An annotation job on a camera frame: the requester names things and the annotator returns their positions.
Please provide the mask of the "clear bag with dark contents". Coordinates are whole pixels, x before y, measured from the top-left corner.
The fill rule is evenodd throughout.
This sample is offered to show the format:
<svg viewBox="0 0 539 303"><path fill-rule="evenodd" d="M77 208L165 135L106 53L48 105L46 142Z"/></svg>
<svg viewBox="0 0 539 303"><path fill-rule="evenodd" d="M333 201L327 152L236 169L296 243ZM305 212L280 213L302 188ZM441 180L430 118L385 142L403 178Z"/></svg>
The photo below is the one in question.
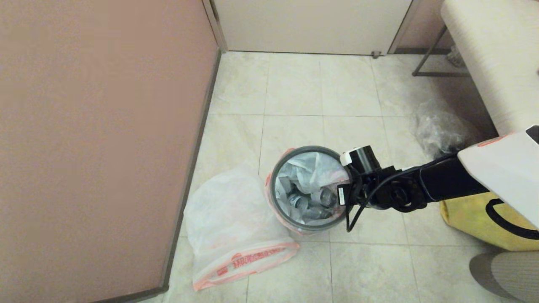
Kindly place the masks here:
<svg viewBox="0 0 539 303"><path fill-rule="evenodd" d="M477 142L478 133L445 103L421 102L414 111L413 134L425 155L439 159Z"/></svg>

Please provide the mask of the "white plastic bag liner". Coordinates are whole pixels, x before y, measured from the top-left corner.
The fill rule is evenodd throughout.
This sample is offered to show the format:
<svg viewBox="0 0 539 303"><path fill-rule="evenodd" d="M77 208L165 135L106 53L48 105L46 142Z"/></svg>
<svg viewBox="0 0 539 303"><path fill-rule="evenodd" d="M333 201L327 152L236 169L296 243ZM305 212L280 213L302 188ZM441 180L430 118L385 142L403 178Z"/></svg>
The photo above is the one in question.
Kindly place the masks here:
<svg viewBox="0 0 539 303"><path fill-rule="evenodd" d="M261 178L248 165L204 182L189 196L183 221L194 253L195 291L267 271L300 249L269 206Z"/></svg>

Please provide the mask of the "clear plastic bottle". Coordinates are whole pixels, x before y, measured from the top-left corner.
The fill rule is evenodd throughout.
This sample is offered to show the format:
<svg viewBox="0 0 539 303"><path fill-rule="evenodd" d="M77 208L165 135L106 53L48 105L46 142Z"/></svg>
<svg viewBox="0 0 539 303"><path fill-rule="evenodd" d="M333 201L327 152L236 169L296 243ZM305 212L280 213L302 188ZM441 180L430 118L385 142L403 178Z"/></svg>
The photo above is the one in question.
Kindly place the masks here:
<svg viewBox="0 0 539 303"><path fill-rule="evenodd" d="M309 198L304 194L294 192L288 196L288 202L294 209L300 211L301 213L309 209Z"/></svg>
<svg viewBox="0 0 539 303"><path fill-rule="evenodd" d="M331 218L333 215L332 209L324 207L308 207L303 211L302 217L308 220L322 220Z"/></svg>
<svg viewBox="0 0 539 303"><path fill-rule="evenodd" d="M322 187L316 198L316 201L325 208L333 207L338 201L338 196L328 187Z"/></svg>

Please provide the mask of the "yellow fabric bag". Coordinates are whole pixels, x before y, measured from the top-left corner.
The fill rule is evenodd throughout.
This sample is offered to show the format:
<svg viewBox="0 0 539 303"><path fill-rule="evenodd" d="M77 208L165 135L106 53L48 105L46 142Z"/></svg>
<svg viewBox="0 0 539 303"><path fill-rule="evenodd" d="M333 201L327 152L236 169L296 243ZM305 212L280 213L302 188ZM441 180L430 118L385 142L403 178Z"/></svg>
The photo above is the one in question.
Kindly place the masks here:
<svg viewBox="0 0 539 303"><path fill-rule="evenodd" d="M539 240L516 236L493 222L486 212L487 204L497 199L485 192L440 201L443 220L453 228L508 251L539 251Z"/></svg>

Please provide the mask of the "dark grey baseboard strip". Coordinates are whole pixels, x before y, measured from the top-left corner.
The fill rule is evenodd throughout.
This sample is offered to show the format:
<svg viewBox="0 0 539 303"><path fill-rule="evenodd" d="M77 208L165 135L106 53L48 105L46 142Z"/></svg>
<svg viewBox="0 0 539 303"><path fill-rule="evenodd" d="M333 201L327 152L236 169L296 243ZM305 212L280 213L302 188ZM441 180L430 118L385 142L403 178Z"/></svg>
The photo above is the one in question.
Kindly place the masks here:
<svg viewBox="0 0 539 303"><path fill-rule="evenodd" d="M173 237L170 240L169 251L168 251L168 255L165 260L164 266L163 266L163 274L162 274L160 285L158 287L150 288L148 290L134 292L134 293L130 293L128 295L122 295L119 297L97 300L90 303L140 303L144 300L157 297L158 295L162 295L169 290L170 277L173 271L174 257L176 254L176 249L177 249L178 241L180 238L181 225L183 223L183 217L184 217L183 211L187 205L187 200L190 194L192 179L194 177L194 172L196 170L197 158L198 158L198 154L200 153L200 146L201 146L201 142L203 138L203 133L205 130L206 121L208 118L208 112L211 107L211 100L213 97L214 86L217 80L219 65L221 63L221 57L224 53L227 53L227 52L228 52L227 50L223 50L222 48L219 47L217 48L216 56L214 58L214 64L212 67L210 81L208 82L208 86L205 92L202 112L200 115L200 122L198 123L198 127L196 128L197 132L196 132L195 145L194 145L194 149L192 153L190 154L190 160L187 166L187 175L184 180L184 188L181 192L181 199L179 200L179 207L176 212L175 230L173 233Z"/></svg>

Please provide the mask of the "dark metal table frame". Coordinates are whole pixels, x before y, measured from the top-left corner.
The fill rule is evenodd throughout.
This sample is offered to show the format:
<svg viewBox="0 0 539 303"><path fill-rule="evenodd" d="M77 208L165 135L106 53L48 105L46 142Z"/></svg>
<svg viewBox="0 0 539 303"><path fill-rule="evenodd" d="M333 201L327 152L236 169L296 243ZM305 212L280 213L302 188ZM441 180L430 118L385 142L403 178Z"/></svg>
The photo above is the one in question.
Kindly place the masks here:
<svg viewBox="0 0 539 303"><path fill-rule="evenodd" d="M413 77L470 77L468 72L422 72L421 68L424 66L426 61L429 59L429 56L433 54L437 44L443 38L443 35L447 31L447 26L443 25L439 33L437 34L435 41L428 48L427 52L423 55L423 58L420 60L417 67L412 72Z"/></svg>

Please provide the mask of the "white door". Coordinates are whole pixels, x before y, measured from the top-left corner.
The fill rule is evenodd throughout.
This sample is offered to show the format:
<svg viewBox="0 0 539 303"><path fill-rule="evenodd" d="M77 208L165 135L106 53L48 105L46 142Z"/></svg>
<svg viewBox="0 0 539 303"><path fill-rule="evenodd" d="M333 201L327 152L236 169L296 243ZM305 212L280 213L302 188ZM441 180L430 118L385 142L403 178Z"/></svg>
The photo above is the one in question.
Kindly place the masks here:
<svg viewBox="0 0 539 303"><path fill-rule="evenodd" d="M230 51L387 54L411 0L214 0Z"/></svg>

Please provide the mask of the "grey door frame post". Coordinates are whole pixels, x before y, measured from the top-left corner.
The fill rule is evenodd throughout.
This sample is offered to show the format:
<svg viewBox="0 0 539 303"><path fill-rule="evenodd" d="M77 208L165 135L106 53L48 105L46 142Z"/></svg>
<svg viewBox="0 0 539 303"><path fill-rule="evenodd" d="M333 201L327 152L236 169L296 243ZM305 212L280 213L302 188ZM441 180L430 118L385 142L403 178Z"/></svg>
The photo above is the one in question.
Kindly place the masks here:
<svg viewBox="0 0 539 303"><path fill-rule="evenodd" d="M222 53L227 53L229 50L224 37L223 29L221 28L221 22L214 0L202 0L202 3L204 5L204 9L206 11L208 21L210 22L217 45Z"/></svg>
<svg viewBox="0 0 539 303"><path fill-rule="evenodd" d="M397 48L400 46L404 35L406 34L410 23L412 23L414 16L423 0L411 0L410 6L404 16L402 23L400 24L395 38L392 41L392 44L387 52L387 54L394 54Z"/></svg>

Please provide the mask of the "grey ribbed round pad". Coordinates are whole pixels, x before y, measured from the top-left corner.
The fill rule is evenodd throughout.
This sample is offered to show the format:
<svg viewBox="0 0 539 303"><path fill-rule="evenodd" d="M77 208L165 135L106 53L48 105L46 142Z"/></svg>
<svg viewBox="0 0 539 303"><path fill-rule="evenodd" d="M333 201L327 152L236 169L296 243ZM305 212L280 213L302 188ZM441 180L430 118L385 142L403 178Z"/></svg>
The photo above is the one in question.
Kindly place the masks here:
<svg viewBox="0 0 539 303"><path fill-rule="evenodd" d="M479 254L469 269L481 287L499 297L539 303L539 251Z"/></svg>

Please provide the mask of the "small clear plastic wrapper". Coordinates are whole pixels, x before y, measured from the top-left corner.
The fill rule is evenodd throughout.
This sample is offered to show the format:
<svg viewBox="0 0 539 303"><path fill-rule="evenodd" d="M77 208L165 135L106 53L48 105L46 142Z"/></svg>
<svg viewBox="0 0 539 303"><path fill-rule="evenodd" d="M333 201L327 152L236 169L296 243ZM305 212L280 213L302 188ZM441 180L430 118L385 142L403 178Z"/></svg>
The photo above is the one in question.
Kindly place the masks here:
<svg viewBox="0 0 539 303"><path fill-rule="evenodd" d="M456 68L463 68L466 66L462 54L460 53L456 44L451 46L450 52L446 54L446 60Z"/></svg>

